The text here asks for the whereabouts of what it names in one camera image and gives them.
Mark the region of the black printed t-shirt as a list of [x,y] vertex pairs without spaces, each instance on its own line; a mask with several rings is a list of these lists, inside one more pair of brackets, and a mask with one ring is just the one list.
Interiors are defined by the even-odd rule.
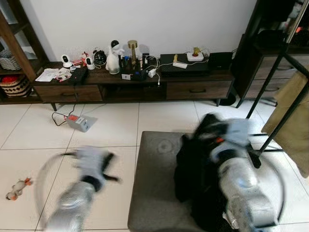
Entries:
[[210,154],[218,148],[227,126],[215,114],[207,114],[192,134],[181,137],[176,156],[176,198],[190,203],[190,216],[206,232],[230,232],[223,219],[226,199],[219,188],[218,166]]

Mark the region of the grey fabric ottoman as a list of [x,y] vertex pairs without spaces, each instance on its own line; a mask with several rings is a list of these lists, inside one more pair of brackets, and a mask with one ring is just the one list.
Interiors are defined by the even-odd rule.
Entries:
[[[176,198],[174,183],[176,156],[182,145],[181,137],[186,134],[159,131],[142,133],[128,216],[128,228],[131,232],[139,229],[156,230],[157,227],[152,223],[139,222],[139,216],[153,215],[154,210],[165,209],[182,213],[183,206],[190,205]],[[276,203],[269,199],[276,210],[285,211],[286,198],[287,192],[282,189],[280,201]]]

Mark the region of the grey floor power strip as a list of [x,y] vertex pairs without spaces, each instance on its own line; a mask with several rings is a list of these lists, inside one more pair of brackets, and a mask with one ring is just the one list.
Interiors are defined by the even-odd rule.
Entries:
[[66,122],[68,125],[74,130],[78,130],[80,132],[86,132],[93,126],[93,124],[97,121],[97,118],[90,116],[76,116],[69,115],[66,118]]

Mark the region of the toy chicken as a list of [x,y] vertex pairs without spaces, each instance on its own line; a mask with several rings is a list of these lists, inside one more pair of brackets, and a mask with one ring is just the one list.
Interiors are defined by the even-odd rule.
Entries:
[[15,183],[12,186],[11,191],[9,191],[6,194],[6,199],[10,201],[16,201],[17,198],[22,195],[23,190],[26,186],[31,186],[33,184],[33,181],[31,177],[27,177],[24,180],[18,180],[17,183]]

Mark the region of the white papers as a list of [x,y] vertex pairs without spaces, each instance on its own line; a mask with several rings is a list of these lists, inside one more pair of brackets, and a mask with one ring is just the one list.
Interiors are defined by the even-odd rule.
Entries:
[[35,79],[37,82],[51,82],[52,80],[57,80],[58,82],[64,82],[71,78],[71,72],[68,68],[60,69],[44,69],[43,73]]

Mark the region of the black alarm clock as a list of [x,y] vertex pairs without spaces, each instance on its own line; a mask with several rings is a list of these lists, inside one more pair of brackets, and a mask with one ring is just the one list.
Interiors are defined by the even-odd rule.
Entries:
[[93,51],[92,60],[93,60],[94,64],[97,65],[97,66],[105,66],[106,62],[107,62],[106,53],[104,51],[102,51],[102,49],[95,50],[95,51]]

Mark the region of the tan shirt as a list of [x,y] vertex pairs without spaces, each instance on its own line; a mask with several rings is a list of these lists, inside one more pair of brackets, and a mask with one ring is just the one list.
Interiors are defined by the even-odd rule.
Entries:
[[[272,133],[306,83],[307,78],[301,72],[296,72],[287,84],[278,90],[276,95],[274,95],[277,106],[267,120],[267,123],[263,126],[261,132]],[[276,137],[274,137],[274,140],[295,161],[301,175],[307,178],[309,176],[308,95],[303,97],[303,100],[296,107],[291,117],[285,121]]]

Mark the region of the dark wooden tv stand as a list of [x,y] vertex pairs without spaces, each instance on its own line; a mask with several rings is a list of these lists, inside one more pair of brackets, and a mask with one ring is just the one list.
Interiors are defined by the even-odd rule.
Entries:
[[220,102],[227,99],[234,77],[230,71],[218,70],[209,75],[174,77],[160,75],[145,80],[124,80],[104,69],[87,73],[79,85],[71,80],[38,82],[45,68],[60,68],[59,62],[50,62],[42,48],[20,0],[7,0],[5,11],[0,1],[0,51],[10,51],[20,69],[0,67],[0,76],[17,75],[29,83],[24,97],[11,98],[0,88],[0,104],[56,104],[106,102],[162,102],[203,101]]

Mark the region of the gold table lamp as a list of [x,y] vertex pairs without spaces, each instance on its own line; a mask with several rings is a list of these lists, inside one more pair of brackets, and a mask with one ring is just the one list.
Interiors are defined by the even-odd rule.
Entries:
[[137,40],[129,40],[127,44],[128,44],[128,48],[131,51],[131,56],[130,56],[131,66],[130,67],[131,69],[134,69],[138,62],[137,56],[136,56],[136,49],[138,47],[138,42]]

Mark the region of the black flat media box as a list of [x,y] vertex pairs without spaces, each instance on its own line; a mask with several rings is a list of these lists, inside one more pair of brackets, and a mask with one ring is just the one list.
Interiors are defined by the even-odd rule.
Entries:
[[[187,68],[179,68],[173,66],[174,58],[177,58],[177,62],[187,64]],[[207,62],[192,62],[188,61],[187,54],[161,54],[160,62],[162,66],[159,68],[163,75],[208,75],[211,69]]]

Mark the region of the patterned woven basket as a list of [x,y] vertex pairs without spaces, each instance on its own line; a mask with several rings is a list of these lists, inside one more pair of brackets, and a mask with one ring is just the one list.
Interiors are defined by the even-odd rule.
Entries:
[[8,98],[28,97],[31,83],[25,75],[0,75],[0,89]]

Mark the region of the black speaker box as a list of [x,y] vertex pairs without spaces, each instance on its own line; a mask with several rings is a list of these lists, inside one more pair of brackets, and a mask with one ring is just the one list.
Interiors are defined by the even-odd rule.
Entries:
[[233,52],[216,52],[208,56],[208,69],[210,71],[228,70],[233,60]]

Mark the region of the black shelving unit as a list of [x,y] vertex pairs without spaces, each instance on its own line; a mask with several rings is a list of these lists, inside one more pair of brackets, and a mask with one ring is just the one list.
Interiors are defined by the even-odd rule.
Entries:
[[[245,100],[256,99],[305,3],[309,0],[256,0],[230,69],[236,78],[233,86],[239,97],[236,108]],[[301,42],[291,42],[287,51],[305,66],[309,64],[308,21],[308,13],[305,13],[299,24],[300,32],[293,37]],[[282,59],[261,97],[272,97],[295,71]]]

